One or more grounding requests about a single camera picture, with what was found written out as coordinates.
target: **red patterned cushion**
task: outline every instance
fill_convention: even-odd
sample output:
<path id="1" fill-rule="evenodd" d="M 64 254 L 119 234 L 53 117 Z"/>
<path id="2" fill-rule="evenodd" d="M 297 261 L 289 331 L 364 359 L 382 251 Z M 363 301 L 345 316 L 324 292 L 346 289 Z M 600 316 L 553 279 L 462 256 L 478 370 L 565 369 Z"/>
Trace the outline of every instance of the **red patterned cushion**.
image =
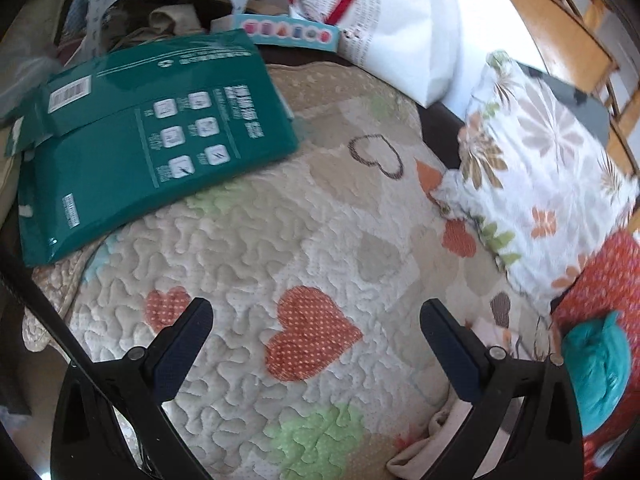
<path id="1" fill-rule="evenodd" d="M 635 416 L 640 415 L 640 245 L 627 231 L 615 233 L 604 243 L 555 310 L 553 319 L 566 333 L 575 325 L 605 317 L 612 310 L 620 313 L 618 324 L 631 346 L 632 370 L 613 414 L 584 439 L 584 477 L 588 480 L 598 471 L 593 465 L 593 453 L 628 430 Z"/>

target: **barcode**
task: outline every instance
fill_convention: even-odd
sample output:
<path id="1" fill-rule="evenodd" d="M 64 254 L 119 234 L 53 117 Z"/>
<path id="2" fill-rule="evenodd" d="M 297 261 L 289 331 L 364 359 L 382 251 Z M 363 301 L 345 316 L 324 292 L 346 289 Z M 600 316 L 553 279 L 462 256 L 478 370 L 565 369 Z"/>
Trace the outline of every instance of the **barcode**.
<path id="1" fill-rule="evenodd" d="M 80 218 L 78 216 L 78 210 L 76 209 L 76 201 L 74 200 L 73 193 L 69 193 L 64 196 L 62 198 L 62 203 L 65 206 L 66 221 L 68 222 L 69 227 L 74 228 L 77 225 L 80 225 Z"/>
<path id="2" fill-rule="evenodd" d="M 91 76 L 83 77 L 52 92 L 49 96 L 49 113 L 91 93 Z"/>

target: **plastic bag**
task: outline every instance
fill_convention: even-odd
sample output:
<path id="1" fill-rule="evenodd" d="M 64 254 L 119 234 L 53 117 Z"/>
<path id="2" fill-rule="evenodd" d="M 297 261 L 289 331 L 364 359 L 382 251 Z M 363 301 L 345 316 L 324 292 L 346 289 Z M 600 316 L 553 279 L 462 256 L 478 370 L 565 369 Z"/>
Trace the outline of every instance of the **plastic bag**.
<path id="1" fill-rule="evenodd" d="M 31 41 L 28 31 L 11 29 L 0 43 L 0 66 L 0 118 L 17 107 L 29 90 L 62 69 L 57 59 Z"/>
<path id="2" fill-rule="evenodd" d="M 302 0 L 317 16 L 337 1 Z M 337 27 L 338 54 L 422 106 L 447 92 L 460 47 L 458 0 L 354 0 Z"/>

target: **orange polka dot heart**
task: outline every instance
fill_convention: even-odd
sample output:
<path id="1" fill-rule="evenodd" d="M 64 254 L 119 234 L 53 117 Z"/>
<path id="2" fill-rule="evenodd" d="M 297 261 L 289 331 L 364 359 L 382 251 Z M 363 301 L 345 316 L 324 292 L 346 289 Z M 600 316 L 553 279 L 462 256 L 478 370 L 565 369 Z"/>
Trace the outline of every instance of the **orange polka dot heart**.
<path id="1" fill-rule="evenodd" d="M 267 344 L 267 369 L 281 381 L 303 381 L 319 374 L 356 341 L 362 332 L 344 317 L 318 288 L 295 286 L 278 302 L 283 332 Z"/>
<path id="2" fill-rule="evenodd" d="M 154 332 L 160 332 L 174 324 L 190 303 L 183 286 L 174 286 L 166 294 L 152 290 L 146 297 L 145 321 Z"/>

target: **brown heart outline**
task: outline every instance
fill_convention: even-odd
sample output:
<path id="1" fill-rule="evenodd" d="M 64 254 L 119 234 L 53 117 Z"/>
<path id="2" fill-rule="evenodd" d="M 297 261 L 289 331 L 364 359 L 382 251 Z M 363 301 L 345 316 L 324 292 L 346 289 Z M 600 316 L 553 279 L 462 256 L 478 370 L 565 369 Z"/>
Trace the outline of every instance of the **brown heart outline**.
<path id="1" fill-rule="evenodd" d="M 389 173 L 388 171 L 385 171 L 385 169 L 382 166 L 380 166 L 380 163 L 378 161 L 376 161 L 376 160 L 367 160 L 366 158 L 363 158 L 357 152 L 356 144 L 360 140 L 362 140 L 362 139 L 376 139 L 376 138 L 384 140 L 386 142 L 386 145 L 396 155 L 396 159 L 398 160 L 398 165 L 400 166 L 400 168 L 395 173 Z M 360 164 L 364 164 L 365 166 L 368 166 L 370 168 L 372 168 L 373 166 L 377 166 L 378 169 L 382 172 L 383 175 L 388 176 L 389 178 L 391 178 L 393 180 L 400 180 L 402 178 L 402 176 L 404 175 L 404 164 L 402 163 L 402 159 L 400 158 L 399 153 L 391 145 L 391 143 L 388 140 L 385 139 L 385 136 L 383 136 L 383 135 L 380 135 L 380 134 L 365 135 L 365 136 L 355 137 L 354 139 L 351 139 L 349 141 L 349 153 L 353 157 L 353 160 L 356 160 Z"/>

